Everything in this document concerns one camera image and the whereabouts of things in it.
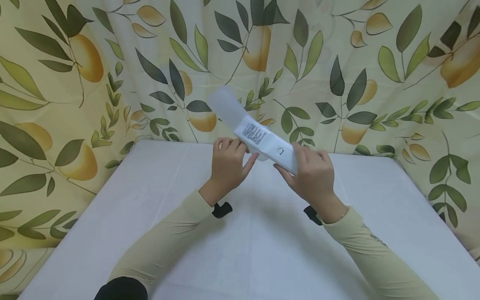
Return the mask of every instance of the patterned fabric backdrop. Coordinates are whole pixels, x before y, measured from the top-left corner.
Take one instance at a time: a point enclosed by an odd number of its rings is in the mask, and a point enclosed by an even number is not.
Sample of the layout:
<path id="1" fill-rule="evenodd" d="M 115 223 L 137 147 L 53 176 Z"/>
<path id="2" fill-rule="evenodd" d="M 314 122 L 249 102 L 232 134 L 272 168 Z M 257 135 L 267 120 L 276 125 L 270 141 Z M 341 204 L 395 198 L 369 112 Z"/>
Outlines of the patterned fabric backdrop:
<path id="1" fill-rule="evenodd" d="M 225 84 L 287 141 L 394 159 L 478 261 L 479 5 L 0 0 L 0 294 L 137 141 L 231 135 L 205 102 Z"/>

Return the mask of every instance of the right hand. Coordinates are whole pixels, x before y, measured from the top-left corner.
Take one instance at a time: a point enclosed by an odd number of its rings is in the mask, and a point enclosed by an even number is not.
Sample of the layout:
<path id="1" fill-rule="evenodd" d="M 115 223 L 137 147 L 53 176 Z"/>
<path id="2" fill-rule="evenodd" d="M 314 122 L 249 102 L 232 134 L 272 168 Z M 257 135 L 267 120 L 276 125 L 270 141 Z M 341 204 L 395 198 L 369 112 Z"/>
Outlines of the right hand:
<path id="1" fill-rule="evenodd" d="M 278 164 L 274 164 L 274 167 L 288 186 L 307 201 L 325 223 L 335 223 L 347 213 L 348 208 L 333 190 L 335 173 L 328 153 L 315 152 L 295 142 L 292 146 L 297 159 L 297 175 L 292 176 Z"/>

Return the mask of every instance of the white table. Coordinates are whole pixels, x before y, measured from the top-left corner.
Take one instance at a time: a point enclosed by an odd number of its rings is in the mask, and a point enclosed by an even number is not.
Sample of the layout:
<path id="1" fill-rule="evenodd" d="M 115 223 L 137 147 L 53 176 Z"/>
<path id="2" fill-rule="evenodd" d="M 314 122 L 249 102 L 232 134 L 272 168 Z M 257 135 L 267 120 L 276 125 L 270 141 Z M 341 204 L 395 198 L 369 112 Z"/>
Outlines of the white table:
<path id="1" fill-rule="evenodd" d="M 210 175 L 212 145 L 140 141 L 21 300 L 93 299 L 122 254 Z M 479 299 L 480 268 L 388 158 L 331 155 L 335 191 L 441 299 Z M 347 252 L 303 213 L 271 161 L 227 196 L 155 300 L 371 299 Z"/>

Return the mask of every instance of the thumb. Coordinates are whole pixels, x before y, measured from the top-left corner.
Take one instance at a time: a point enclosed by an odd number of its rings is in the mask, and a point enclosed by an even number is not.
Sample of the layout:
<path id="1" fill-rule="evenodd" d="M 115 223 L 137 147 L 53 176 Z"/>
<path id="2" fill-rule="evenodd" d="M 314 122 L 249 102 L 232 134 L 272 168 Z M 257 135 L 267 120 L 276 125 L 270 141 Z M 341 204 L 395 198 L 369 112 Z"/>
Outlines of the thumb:
<path id="1" fill-rule="evenodd" d="M 274 164 L 273 165 L 275 167 L 275 169 L 278 170 L 278 172 L 280 173 L 280 175 L 282 175 L 283 179 L 285 180 L 285 182 L 288 184 L 289 187 L 292 187 L 294 185 L 294 180 L 293 180 L 293 176 L 287 171 L 285 170 L 284 168 L 282 168 L 280 165 L 278 164 Z"/>

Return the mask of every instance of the left hand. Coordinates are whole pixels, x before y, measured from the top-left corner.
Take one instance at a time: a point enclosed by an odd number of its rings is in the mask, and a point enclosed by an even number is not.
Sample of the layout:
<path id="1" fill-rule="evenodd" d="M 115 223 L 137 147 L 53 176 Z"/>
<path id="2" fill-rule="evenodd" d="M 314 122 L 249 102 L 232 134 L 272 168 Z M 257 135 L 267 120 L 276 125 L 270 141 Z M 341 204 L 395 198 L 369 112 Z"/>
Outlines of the left hand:
<path id="1" fill-rule="evenodd" d="M 210 205 L 214 206 L 231 190 L 237 188 L 247 178 L 258 153 L 252 154 L 243 166 L 247 146 L 239 139 L 218 138 L 213 145 L 212 176 L 198 192 Z"/>

